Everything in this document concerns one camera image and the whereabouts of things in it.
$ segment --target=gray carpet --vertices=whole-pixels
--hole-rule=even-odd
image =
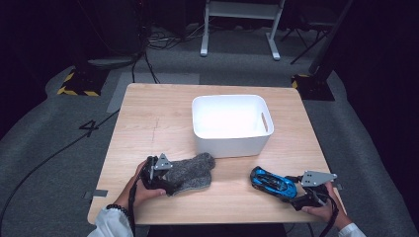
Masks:
[[[290,65],[303,50],[302,43],[295,35],[280,42],[285,33],[278,32],[282,59],[274,61],[264,35],[268,30],[215,32],[209,37],[207,57],[200,57],[201,39],[194,39],[171,49],[149,49],[148,58],[162,81],[164,75],[186,75],[186,81],[193,78],[191,84],[198,78],[202,85],[290,87],[290,77],[307,72],[318,48]],[[121,88],[131,79],[130,67],[116,69],[110,72],[101,97],[56,95],[70,69],[51,78],[45,88],[47,100],[0,141],[0,206],[39,163],[85,132],[78,129],[80,125],[91,119],[100,122],[118,108]],[[134,72],[138,81],[149,73],[143,59]],[[419,236],[368,133],[348,104],[339,77],[333,73],[328,83],[335,102],[304,101],[304,105],[326,160],[344,188],[340,194],[349,215],[368,236]],[[86,236],[95,228],[87,222],[90,203],[83,196],[96,188],[117,118],[111,117],[27,179],[7,208],[2,236]],[[325,224],[312,226],[318,236]],[[289,237],[309,236],[306,224],[285,227],[291,231]],[[138,236],[146,232],[143,226]],[[333,229],[328,236],[336,235]]]

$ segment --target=white sleeve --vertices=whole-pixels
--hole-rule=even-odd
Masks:
[[[351,223],[339,231],[339,237],[366,237],[355,223]]]
[[[126,215],[115,208],[103,208],[95,220],[96,229],[88,237],[133,237]]]

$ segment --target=gray sock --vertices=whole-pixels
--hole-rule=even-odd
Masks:
[[[203,189],[210,185],[210,170],[215,167],[215,160],[208,153],[171,163],[173,167],[167,172],[166,180],[178,187],[173,195],[187,190]]]

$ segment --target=toy car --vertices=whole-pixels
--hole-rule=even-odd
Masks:
[[[289,202],[296,197],[296,186],[293,181],[274,175],[261,167],[255,167],[250,173],[253,188]]]

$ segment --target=black cable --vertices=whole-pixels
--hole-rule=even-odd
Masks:
[[[133,236],[135,236],[135,214],[133,213],[133,203],[135,202],[136,183],[141,179],[141,172],[142,170],[136,176],[132,184],[132,187],[129,190],[129,197],[128,197],[129,225],[130,225]]]
[[[314,231],[313,228],[311,227],[310,223],[307,223],[308,229],[310,230],[310,235],[311,237],[314,237]]]
[[[147,47],[151,48],[151,49],[155,49],[155,50],[162,50],[162,49],[171,49],[173,47],[175,47],[176,45],[178,45],[181,42],[188,42],[191,40],[194,40],[196,38],[200,38],[203,35],[200,36],[194,36],[194,34],[196,32],[199,31],[199,29],[203,28],[204,25],[200,25],[198,27],[196,27],[194,30],[191,30],[189,33],[187,33],[187,36],[184,39],[179,39],[179,38],[168,38],[166,37],[166,35],[163,32],[154,32],[153,34],[156,34],[157,36],[154,36],[153,34],[150,36],[149,41],[150,43],[148,44]],[[153,44],[153,42],[157,42],[157,41],[165,41],[164,45],[156,45]]]
[[[286,231],[286,234],[289,234],[293,231],[293,228],[295,227],[295,223],[293,223],[293,225],[291,226],[291,228],[289,230]]]
[[[324,230],[320,234],[320,237],[324,237],[335,224],[336,217],[338,216],[338,213],[339,213],[339,208],[338,208],[338,205],[336,204],[336,201],[330,195],[324,195],[324,194],[317,194],[317,195],[327,197],[328,199],[330,199],[332,203],[332,216],[330,216],[327,226],[324,228]]]
[[[147,57],[147,51],[144,52],[144,57],[145,57],[145,61],[147,62],[148,65],[148,69],[150,70],[151,76],[153,77],[154,83],[155,84],[160,84],[160,81],[158,80],[158,78],[156,77],[156,75],[154,74],[153,71],[153,66],[151,65],[151,63],[148,61],[148,57]]]
[[[131,68],[132,83],[135,83],[135,75],[134,75],[134,73],[133,73],[133,69],[134,69],[134,67],[135,67],[135,64],[138,62],[139,58],[140,58],[140,56],[138,55],[138,56],[135,58],[134,63],[132,64],[132,68]]]
[[[44,159],[42,162],[40,162],[34,169],[31,170],[31,172],[29,172],[24,179],[22,179],[22,181],[18,184],[18,186],[15,187],[15,189],[12,191],[12,193],[9,195],[9,197],[7,198],[3,209],[1,211],[0,214],[0,237],[1,237],[1,232],[2,232],[2,225],[3,225],[3,218],[4,215],[6,213],[6,209],[7,206],[9,205],[10,201],[12,200],[13,196],[15,195],[15,193],[18,191],[18,189],[21,187],[21,185],[28,179],[28,177],[33,174],[39,167],[41,167],[42,165],[44,165],[46,162],[48,162],[50,159],[52,159],[53,157],[55,157],[56,155],[58,155],[59,153],[61,153],[62,151],[68,149],[69,147],[71,147],[72,145],[74,145],[75,143],[77,143],[78,141],[80,141],[81,139],[83,139],[84,137],[88,136],[92,131],[94,131],[95,129],[98,129],[100,125],[102,125],[105,121],[107,121],[108,119],[110,119],[111,117],[113,117],[115,114],[117,114],[120,110],[117,110],[116,112],[112,113],[110,116],[108,116],[107,118],[105,118],[103,121],[99,122],[99,124],[97,124],[94,127],[91,127],[89,129],[89,131],[87,131],[86,133],[84,133],[83,135],[81,135],[79,138],[75,139],[73,142],[69,143],[68,145],[64,146],[63,148],[59,149],[58,151],[56,151],[55,153],[53,153],[52,155],[50,155],[49,157],[47,157],[46,159]]]
[[[147,32],[147,28],[143,26],[143,19],[142,19],[142,15],[143,15],[143,3],[141,2],[140,5],[141,7],[138,7],[134,4],[134,1],[131,1],[132,4],[132,9],[135,11],[135,14],[137,15],[137,17],[139,18],[139,48],[140,50],[138,52],[135,52],[133,54],[126,54],[126,53],[122,53],[119,52],[113,48],[111,48],[106,42],[105,40],[102,38],[102,36],[99,34],[99,32],[96,30],[93,21],[91,20],[91,18],[89,17],[89,14],[86,12],[86,9],[83,7],[83,5],[80,3],[80,0],[77,0],[78,5],[80,6],[80,9],[82,10],[84,16],[86,17],[86,19],[88,20],[91,28],[93,29],[93,31],[95,32],[96,36],[99,38],[99,40],[102,42],[102,44],[111,52],[115,53],[116,55],[120,55],[120,56],[128,56],[131,57],[130,61],[127,62],[117,62],[117,63],[109,63],[109,64],[103,64],[103,65],[98,65],[98,64],[94,64],[94,63],[90,63],[93,66],[95,66],[97,69],[100,70],[109,70],[109,69],[116,69],[116,68],[121,68],[121,67],[125,67],[125,66],[129,66],[132,64],[136,64],[140,57],[142,52],[145,49],[145,40],[146,40],[146,32]]]

